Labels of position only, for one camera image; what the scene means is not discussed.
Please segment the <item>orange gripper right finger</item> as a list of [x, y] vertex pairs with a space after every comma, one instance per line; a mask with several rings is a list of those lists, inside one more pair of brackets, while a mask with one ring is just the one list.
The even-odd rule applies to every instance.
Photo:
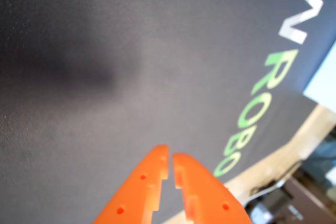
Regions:
[[175, 153], [173, 168], [175, 188], [182, 192], [187, 221], [209, 224], [251, 223], [242, 204], [194, 157]]

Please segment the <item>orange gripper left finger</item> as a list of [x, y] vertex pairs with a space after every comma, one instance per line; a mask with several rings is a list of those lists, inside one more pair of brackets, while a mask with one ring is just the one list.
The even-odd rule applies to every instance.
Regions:
[[103, 208], [94, 223], [151, 223], [169, 176], [169, 147], [153, 148]]

